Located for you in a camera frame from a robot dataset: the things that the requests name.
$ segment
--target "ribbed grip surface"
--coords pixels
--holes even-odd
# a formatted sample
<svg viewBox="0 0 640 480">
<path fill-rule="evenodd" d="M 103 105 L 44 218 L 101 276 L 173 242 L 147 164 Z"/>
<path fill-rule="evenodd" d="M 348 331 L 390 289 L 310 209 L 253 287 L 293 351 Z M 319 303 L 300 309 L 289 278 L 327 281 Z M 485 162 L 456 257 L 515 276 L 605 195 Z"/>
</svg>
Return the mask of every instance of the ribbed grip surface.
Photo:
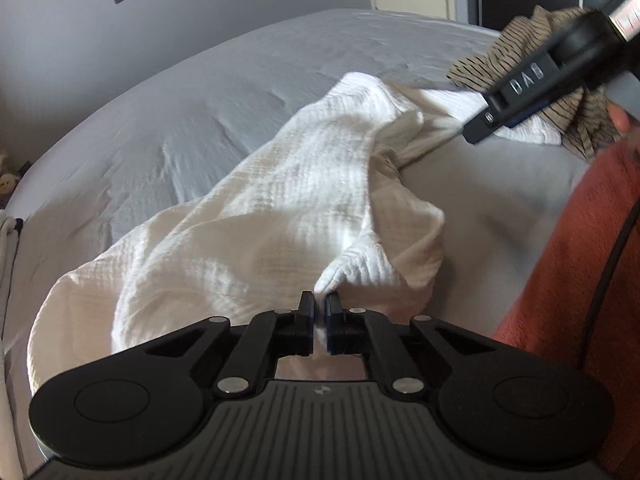
<svg viewBox="0 0 640 480">
<path fill-rule="evenodd" d="M 427 408 L 385 397 L 375 383 L 271 381 L 259 396 L 220 404 L 173 454 L 129 470 L 52 461 L 38 480 L 603 480 L 592 463 L 511 471 L 458 449 Z"/>
</svg>

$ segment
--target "label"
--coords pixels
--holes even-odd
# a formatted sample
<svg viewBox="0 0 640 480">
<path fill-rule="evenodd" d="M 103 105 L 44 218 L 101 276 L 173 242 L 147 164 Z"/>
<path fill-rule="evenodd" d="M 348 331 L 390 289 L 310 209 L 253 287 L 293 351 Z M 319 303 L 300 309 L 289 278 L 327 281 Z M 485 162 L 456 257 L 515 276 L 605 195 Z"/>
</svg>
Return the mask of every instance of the label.
<svg viewBox="0 0 640 480">
<path fill-rule="evenodd" d="M 640 32 L 640 0 L 625 0 L 609 15 L 609 19 L 622 37 L 631 41 Z"/>
<path fill-rule="evenodd" d="M 513 91 L 516 92 L 516 95 L 520 95 L 522 94 L 524 88 L 529 88 L 530 86 L 535 85 L 535 79 L 544 79 L 545 77 L 545 73 L 542 72 L 542 69 L 538 66 L 537 63 L 531 63 L 531 74 L 527 74 L 527 72 L 522 72 L 520 74 L 520 78 L 522 79 L 522 83 L 519 81 L 519 79 L 512 79 L 511 81 L 509 81 L 509 84 L 511 85 L 511 88 L 513 88 Z"/>
</svg>

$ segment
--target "logo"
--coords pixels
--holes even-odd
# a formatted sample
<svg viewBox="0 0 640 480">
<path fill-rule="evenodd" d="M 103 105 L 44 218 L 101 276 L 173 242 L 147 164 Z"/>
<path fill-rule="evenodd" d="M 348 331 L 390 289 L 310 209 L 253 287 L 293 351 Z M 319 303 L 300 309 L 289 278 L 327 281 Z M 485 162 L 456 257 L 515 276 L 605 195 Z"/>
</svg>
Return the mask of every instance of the logo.
<svg viewBox="0 0 640 480">
<path fill-rule="evenodd" d="M 517 79 L 512 79 L 511 81 L 509 81 L 511 88 L 513 88 L 513 91 L 516 92 L 517 95 L 522 94 L 522 91 L 524 90 L 522 88 L 522 85 L 529 88 L 530 86 L 536 84 L 533 79 L 534 77 L 540 80 L 545 76 L 545 73 L 542 72 L 542 69 L 538 66 L 537 63 L 531 63 L 531 72 L 532 75 L 529 75 L 526 72 L 522 72 L 522 84 Z"/>
<path fill-rule="evenodd" d="M 320 397 L 325 396 L 326 394 L 330 394 L 331 393 L 331 388 L 329 388 L 328 386 L 325 386 L 324 384 L 322 386 L 318 386 L 315 390 L 314 390 L 315 394 L 318 394 Z"/>
</svg>

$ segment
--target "striped cloth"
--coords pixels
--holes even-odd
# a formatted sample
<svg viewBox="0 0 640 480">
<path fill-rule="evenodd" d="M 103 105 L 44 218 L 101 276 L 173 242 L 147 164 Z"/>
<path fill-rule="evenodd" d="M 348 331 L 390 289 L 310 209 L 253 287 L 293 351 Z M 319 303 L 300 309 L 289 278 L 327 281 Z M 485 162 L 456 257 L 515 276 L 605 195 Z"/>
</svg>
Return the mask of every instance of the striped cloth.
<svg viewBox="0 0 640 480">
<path fill-rule="evenodd" d="M 552 32 L 585 12 L 579 7 L 548 12 L 536 6 L 530 19 L 518 16 L 511 20 L 486 56 L 457 61 L 447 76 L 459 86 L 483 92 L 542 46 Z M 562 144 L 585 160 L 620 138 L 609 119 L 602 88 L 596 92 L 579 88 L 538 115 L 558 128 Z"/>
</svg>

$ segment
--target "red fleece fabric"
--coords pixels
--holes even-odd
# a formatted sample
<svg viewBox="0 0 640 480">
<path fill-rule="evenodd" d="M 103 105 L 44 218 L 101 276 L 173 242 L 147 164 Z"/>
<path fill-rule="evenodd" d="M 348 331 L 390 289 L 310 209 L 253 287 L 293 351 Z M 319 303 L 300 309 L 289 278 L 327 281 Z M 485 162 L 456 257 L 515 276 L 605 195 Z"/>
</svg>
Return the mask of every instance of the red fleece fabric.
<svg viewBox="0 0 640 480">
<path fill-rule="evenodd" d="M 626 141 L 596 158 L 572 194 L 521 297 L 494 338 L 577 366 L 591 298 L 640 196 L 640 164 Z M 585 371 L 611 392 L 616 418 L 599 461 L 640 479 L 640 226 L 626 244 L 594 327 Z"/>
</svg>

